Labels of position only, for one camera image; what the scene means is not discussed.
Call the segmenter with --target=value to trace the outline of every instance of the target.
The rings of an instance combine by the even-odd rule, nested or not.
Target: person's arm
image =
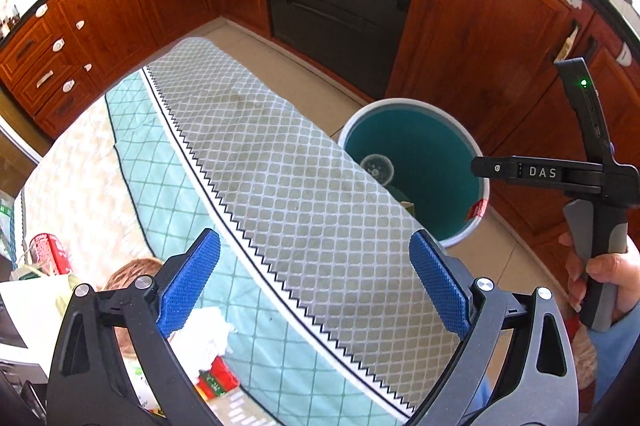
[[[573,245],[567,233],[559,241],[564,246]],[[616,379],[640,336],[640,254],[636,244],[627,237],[625,254],[603,254],[589,260],[585,268],[575,252],[571,251],[567,256],[566,269],[569,274],[569,303],[577,311],[587,291],[582,278],[585,270],[595,281],[618,286],[618,300],[612,316],[614,324],[606,332],[588,330],[598,363],[594,400],[597,402]]]

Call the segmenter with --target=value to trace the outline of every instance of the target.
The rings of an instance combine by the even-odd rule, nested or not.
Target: tile floor
[[[194,35],[204,36],[234,57],[274,92],[290,101],[305,117],[337,141],[340,130],[360,105],[320,76],[234,25],[218,22]],[[491,212],[473,235],[449,249],[475,276],[487,276],[513,292],[530,293],[539,285],[553,289],[563,313],[570,312],[555,281]],[[509,335],[498,341],[488,375],[495,382],[509,345]]]

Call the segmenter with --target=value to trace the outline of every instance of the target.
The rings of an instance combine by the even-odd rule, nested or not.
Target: blue gripper pad
[[[220,237],[208,229],[162,293],[157,323],[164,337],[184,326],[219,259]]]
[[[445,328],[464,340],[471,330],[468,298],[420,231],[414,232],[409,241],[409,259]]]

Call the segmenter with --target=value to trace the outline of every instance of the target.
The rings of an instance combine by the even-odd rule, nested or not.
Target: trash can
[[[489,181],[472,175],[471,159],[481,151],[469,132],[439,108],[413,99],[373,102],[348,120],[338,144],[358,164],[388,158],[392,178],[385,188],[406,202],[444,247],[460,242],[480,223]]]

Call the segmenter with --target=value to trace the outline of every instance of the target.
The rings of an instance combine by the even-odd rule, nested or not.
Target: gray grid pattern
[[[458,337],[408,256],[420,225],[319,128],[208,40],[148,66],[245,236],[330,339],[412,406]]]

